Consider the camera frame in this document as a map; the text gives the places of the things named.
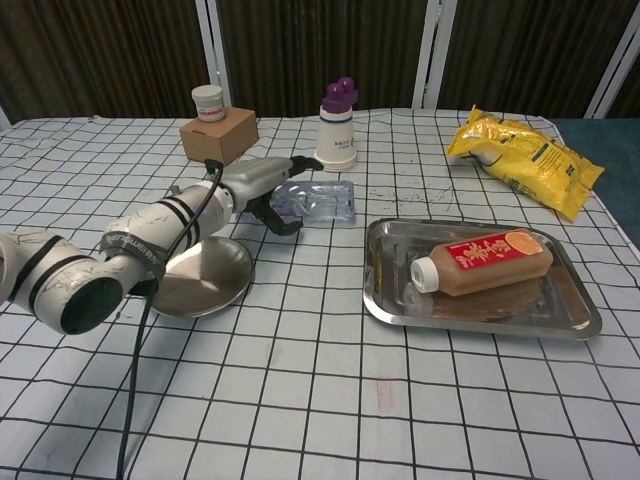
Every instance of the plastic bag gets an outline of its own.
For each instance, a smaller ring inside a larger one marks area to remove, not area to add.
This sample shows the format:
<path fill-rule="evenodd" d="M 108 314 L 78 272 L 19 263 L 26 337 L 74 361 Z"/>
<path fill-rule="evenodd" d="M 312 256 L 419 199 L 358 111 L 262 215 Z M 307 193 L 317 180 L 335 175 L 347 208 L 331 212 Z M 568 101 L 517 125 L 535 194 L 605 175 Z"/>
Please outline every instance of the plastic bag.
<path fill-rule="evenodd" d="M 475 106 L 447 150 L 473 157 L 487 173 L 574 221 L 604 168 L 516 120 Z"/>

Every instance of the dark curtain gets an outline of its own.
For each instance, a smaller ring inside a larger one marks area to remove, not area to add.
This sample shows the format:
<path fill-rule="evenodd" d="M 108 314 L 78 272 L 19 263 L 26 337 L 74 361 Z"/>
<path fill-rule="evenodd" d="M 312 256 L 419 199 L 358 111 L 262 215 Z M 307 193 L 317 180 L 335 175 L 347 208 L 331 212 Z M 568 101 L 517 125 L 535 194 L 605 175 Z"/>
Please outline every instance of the dark curtain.
<path fill-rule="evenodd" d="M 438 106 L 582 117 L 637 0 L 460 0 Z"/>
<path fill-rule="evenodd" d="M 354 78 L 356 108 L 409 107 L 425 0 L 218 0 L 234 102 L 259 116 L 317 114 Z"/>
<path fill-rule="evenodd" d="M 2 0 L 0 104 L 34 117 L 195 116 L 208 83 L 193 1 Z"/>
<path fill-rule="evenodd" d="M 622 83 L 607 117 L 640 117 L 640 56 Z"/>

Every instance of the table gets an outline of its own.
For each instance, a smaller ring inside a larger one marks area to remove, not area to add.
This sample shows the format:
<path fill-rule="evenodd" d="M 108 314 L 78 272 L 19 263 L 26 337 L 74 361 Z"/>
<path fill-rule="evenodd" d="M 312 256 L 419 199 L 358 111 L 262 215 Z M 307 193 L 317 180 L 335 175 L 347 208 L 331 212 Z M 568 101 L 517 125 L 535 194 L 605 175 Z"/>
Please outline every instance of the table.
<path fill-rule="evenodd" d="M 150 318 L 133 479 L 630 479 L 640 472 L 640 262 L 595 196 L 575 223 L 444 155 L 466 112 L 356 112 L 349 224 L 277 237 L 243 215 L 255 282 L 208 318 Z M 509 116 L 557 136 L 537 117 Z M 261 119 L 245 157 L 311 155 L 317 117 Z M 0 231 L 48 229 L 96 254 L 113 219 L 202 178 L 173 119 L 70 118 L 0 133 Z M 571 343 L 395 328 L 361 301 L 381 217 L 531 226 L 559 239 L 603 317 Z M 0 478 L 113 478 L 142 301 L 61 336 L 0 317 Z"/>

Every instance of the cardboard box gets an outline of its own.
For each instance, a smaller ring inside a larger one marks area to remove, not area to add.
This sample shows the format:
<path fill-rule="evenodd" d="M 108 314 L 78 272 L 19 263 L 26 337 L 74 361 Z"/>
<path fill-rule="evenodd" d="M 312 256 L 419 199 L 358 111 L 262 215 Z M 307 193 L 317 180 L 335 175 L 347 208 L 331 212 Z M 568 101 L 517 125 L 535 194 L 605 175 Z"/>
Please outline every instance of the cardboard box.
<path fill-rule="evenodd" d="M 207 158 L 229 165 L 258 140 L 253 110 L 230 107 L 219 122 L 191 120 L 180 128 L 187 158 L 204 162 Z"/>

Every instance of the robotic arm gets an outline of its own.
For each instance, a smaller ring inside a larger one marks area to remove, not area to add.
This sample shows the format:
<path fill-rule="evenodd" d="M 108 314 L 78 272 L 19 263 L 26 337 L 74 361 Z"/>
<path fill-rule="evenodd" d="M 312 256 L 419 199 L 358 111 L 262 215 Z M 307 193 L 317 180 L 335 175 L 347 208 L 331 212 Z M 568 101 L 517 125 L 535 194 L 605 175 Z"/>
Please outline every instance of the robotic arm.
<path fill-rule="evenodd" d="M 251 212 L 278 235 L 296 233 L 302 223 L 285 224 L 269 200 L 278 185 L 307 169 L 321 170 L 322 165 L 307 157 L 273 157 L 236 162 L 225 169 L 213 197 L 176 253 L 220 230 L 232 213 Z M 0 303 L 15 303 L 60 333 L 91 330 L 139 282 L 162 278 L 169 260 L 167 249 L 211 187 L 207 178 L 113 222 L 100 243 L 105 262 L 83 254 L 59 235 L 0 235 Z"/>

